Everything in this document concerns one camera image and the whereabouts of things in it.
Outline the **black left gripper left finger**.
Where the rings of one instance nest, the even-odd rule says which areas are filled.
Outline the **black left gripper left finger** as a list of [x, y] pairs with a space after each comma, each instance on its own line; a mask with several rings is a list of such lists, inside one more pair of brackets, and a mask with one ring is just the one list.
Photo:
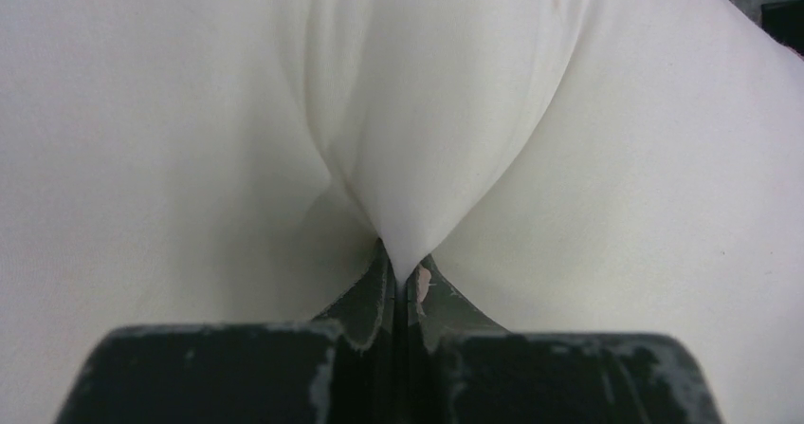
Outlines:
[[382, 244], [307, 322], [140, 325], [90, 353], [60, 423], [389, 423], [394, 278]]

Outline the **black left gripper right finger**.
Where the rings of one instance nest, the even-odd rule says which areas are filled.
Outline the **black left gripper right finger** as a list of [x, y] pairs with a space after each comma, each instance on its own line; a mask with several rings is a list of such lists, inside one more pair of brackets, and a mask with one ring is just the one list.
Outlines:
[[718, 423], [695, 358], [646, 333], [512, 332], [424, 258], [407, 282], [414, 423]]

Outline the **white pillow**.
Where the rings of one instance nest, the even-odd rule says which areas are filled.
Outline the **white pillow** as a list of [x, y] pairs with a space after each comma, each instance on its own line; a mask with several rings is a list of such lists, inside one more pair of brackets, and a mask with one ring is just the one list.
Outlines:
[[306, 319], [432, 254], [803, 419], [803, 62], [728, 0], [1, 0], [1, 419], [132, 323]]

